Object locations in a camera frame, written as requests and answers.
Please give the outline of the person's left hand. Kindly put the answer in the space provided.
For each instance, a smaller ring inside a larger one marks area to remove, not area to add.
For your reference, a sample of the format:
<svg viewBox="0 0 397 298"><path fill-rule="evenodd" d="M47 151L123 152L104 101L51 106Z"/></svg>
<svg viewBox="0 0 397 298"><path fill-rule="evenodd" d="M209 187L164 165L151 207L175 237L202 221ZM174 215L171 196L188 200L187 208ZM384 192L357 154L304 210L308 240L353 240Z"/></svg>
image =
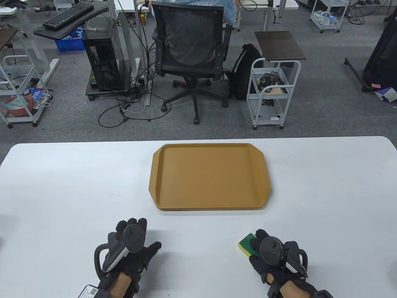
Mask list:
<svg viewBox="0 0 397 298"><path fill-rule="evenodd" d="M161 243L144 246L147 220L121 220L115 232L108 234L108 244L94 252L95 270L100 279L98 288L114 298L131 298L139 291L141 273L160 250Z"/></svg>

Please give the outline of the person's right hand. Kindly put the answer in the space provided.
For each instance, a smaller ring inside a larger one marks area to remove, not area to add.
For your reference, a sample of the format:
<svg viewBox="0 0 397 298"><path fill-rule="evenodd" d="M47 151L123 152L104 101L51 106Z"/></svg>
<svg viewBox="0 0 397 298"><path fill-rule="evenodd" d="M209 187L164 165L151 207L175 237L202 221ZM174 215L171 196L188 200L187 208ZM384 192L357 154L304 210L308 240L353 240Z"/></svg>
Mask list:
<svg viewBox="0 0 397 298"><path fill-rule="evenodd" d="M256 231L249 242L255 252L249 261L260 275L262 282L270 286L269 297L287 297L289 285L309 294L307 278L307 254L295 241L282 243L277 237L271 237L265 230Z"/></svg>

